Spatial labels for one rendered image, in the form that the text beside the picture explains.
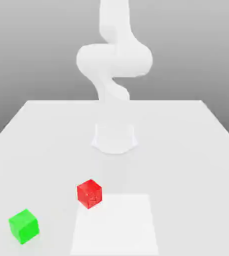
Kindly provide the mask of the small red cube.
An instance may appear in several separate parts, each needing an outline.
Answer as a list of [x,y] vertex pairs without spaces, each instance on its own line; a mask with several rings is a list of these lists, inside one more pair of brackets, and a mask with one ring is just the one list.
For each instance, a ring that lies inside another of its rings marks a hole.
[[102,187],[93,179],[89,179],[76,187],[77,199],[87,209],[102,201]]

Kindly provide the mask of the small green cube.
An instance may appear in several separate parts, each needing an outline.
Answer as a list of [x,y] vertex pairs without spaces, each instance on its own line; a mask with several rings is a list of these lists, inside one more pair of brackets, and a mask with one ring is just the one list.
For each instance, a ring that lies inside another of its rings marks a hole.
[[28,209],[9,218],[8,223],[12,235],[21,245],[40,233],[38,220]]

